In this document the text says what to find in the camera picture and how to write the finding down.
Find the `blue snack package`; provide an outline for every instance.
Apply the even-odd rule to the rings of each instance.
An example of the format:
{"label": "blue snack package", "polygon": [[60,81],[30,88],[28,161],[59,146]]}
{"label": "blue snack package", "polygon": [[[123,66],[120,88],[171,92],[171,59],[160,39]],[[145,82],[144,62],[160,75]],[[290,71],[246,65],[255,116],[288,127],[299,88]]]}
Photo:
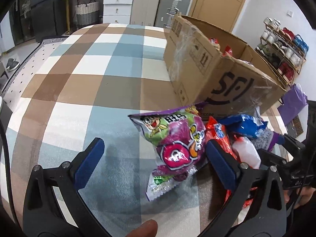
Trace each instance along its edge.
{"label": "blue snack package", "polygon": [[260,118],[246,114],[233,115],[217,121],[225,125],[228,132],[248,138],[258,138],[268,124]]}

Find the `beige suitcase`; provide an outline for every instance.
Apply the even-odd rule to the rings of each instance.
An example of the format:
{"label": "beige suitcase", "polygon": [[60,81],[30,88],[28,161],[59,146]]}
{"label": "beige suitcase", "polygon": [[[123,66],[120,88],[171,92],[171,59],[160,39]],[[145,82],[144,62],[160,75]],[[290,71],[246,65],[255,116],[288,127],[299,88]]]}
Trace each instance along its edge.
{"label": "beige suitcase", "polygon": [[133,0],[131,24],[153,26],[159,0]]}

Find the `purple bag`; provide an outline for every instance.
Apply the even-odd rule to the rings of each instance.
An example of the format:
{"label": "purple bag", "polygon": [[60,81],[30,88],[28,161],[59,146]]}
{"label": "purple bag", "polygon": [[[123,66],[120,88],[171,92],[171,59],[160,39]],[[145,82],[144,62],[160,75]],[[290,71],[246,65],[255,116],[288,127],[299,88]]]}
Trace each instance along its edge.
{"label": "purple bag", "polygon": [[282,96],[283,105],[278,107],[284,125],[290,123],[307,105],[307,96],[303,93],[300,84],[292,85],[291,89]]}

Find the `suitcase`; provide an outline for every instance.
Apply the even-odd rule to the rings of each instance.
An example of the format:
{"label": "suitcase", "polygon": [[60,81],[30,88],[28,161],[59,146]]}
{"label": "suitcase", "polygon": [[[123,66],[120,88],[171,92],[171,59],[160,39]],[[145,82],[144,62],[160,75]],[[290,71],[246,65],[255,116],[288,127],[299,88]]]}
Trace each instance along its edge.
{"label": "suitcase", "polygon": [[159,0],[133,0],[131,24],[153,26]]}
{"label": "suitcase", "polygon": [[160,0],[155,27],[171,28],[171,21],[177,11],[186,15],[190,0]]}

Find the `cardboard box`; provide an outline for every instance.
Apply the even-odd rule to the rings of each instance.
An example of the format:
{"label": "cardboard box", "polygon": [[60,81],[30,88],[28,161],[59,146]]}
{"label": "cardboard box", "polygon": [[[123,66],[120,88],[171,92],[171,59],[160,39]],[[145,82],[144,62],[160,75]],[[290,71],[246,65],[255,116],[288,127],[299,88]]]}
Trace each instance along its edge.
{"label": "cardboard box", "polygon": [[[210,38],[218,40],[220,50],[209,42]],[[223,56],[227,45],[233,57]],[[173,18],[164,60],[182,105],[209,103],[203,119],[209,115],[252,113],[257,106],[263,113],[286,91],[264,59],[246,42],[191,17]]]}

